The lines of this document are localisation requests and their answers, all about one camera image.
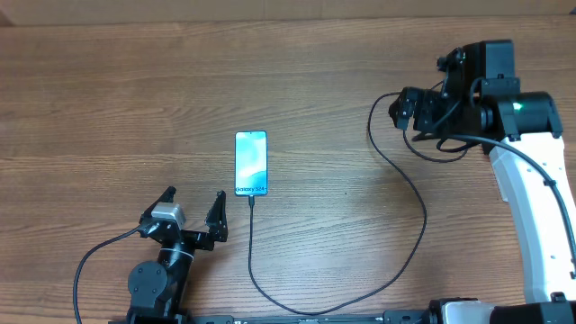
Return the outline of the Samsung Galaxy smartphone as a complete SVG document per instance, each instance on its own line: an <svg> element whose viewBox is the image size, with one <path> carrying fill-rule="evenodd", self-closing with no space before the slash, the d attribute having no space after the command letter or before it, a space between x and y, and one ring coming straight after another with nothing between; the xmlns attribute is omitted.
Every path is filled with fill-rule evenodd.
<svg viewBox="0 0 576 324"><path fill-rule="evenodd" d="M235 195L268 194L267 133L265 130L235 134Z"/></svg>

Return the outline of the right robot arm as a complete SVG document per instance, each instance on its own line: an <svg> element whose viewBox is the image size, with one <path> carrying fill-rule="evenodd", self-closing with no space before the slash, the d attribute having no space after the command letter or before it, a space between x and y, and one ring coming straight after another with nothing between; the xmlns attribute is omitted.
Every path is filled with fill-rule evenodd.
<svg viewBox="0 0 576 324"><path fill-rule="evenodd" d="M481 147L511 209L521 249L522 304L433 300L389 311L390 323L572 323L575 320L575 201L565 169L563 125L546 92L524 92L511 40L484 40L440 58L440 90L404 88L389 115L422 139Z"/></svg>

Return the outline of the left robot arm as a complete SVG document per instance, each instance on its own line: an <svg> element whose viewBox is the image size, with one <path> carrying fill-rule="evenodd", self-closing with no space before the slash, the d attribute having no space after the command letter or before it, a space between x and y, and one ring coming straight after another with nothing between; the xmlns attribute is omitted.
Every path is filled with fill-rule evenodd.
<svg viewBox="0 0 576 324"><path fill-rule="evenodd" d="M169 186L140 216L137 232L160 244L157 259L136 265L128 278L128 323L192 323L193 316L181 306L197 250L212 251L228 239L226 193L217 192L205 224L207 231L184 228L185 214L174 202L176 189Z"/></svg>

